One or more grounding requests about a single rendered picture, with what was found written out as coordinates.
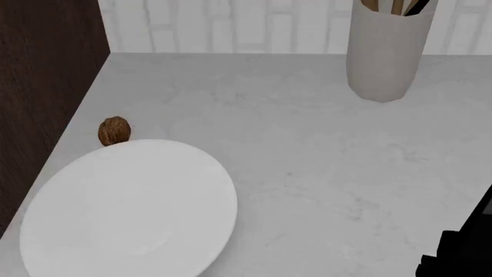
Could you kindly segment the brown walnut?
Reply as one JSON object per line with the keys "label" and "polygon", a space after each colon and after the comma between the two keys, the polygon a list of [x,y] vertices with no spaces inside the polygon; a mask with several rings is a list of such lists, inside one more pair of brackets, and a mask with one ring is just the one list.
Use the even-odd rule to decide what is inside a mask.
{"label": "brown walnut", "polygon": [[104,147],[127,142],[130,136],[130,125],[126,119],[119,116],[105,119],[98,128],[98,139]]}

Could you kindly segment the white round plate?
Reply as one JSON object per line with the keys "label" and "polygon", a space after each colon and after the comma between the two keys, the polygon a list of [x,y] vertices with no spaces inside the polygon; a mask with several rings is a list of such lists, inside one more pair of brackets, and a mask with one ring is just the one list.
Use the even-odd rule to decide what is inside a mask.
{"label": "white round plate", "polygon": [[76,159],[39,189],[20,253],[30,277],[198,277],[237,213],[231,177],[208,153],[132,140]]}

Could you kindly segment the cream ceramic utensil holder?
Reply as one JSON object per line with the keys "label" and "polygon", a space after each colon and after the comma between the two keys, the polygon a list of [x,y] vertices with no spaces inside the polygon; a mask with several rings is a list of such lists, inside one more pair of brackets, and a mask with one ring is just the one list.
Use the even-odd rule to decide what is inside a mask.
{"label": "cream ceramic utensil holder", "polygon": [[389,102],[403,98],[413,82],[439,0],[416,15],[371,11],[353,0],[347,46],[349,87],[361,98]]}

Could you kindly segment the dark wood cabinet panel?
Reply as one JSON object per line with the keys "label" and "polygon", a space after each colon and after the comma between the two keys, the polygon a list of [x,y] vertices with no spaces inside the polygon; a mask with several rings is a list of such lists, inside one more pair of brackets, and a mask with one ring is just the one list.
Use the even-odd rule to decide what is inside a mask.
{"label": "dark wood cabinet panel", "polygon": [[109,55],[98,0],[0,0],[0,237]]}

